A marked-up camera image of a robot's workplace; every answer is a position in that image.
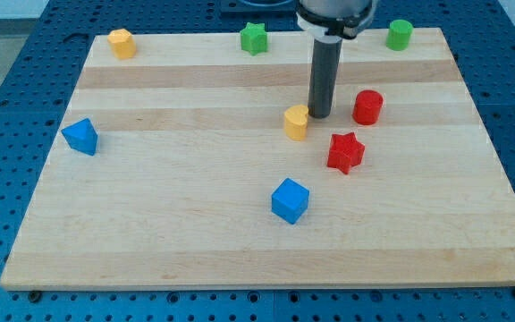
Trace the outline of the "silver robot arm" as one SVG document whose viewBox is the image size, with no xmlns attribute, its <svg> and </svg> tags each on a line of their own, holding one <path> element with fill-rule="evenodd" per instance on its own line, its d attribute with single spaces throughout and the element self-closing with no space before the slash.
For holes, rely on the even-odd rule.
<svg viewBox="0 0 515 322">
<path fill-rule="evenodd" d="M 299 0 L 298 25 L 326 44 L 352 40 L 372 23 L 378 0 Z"/>
</svg>

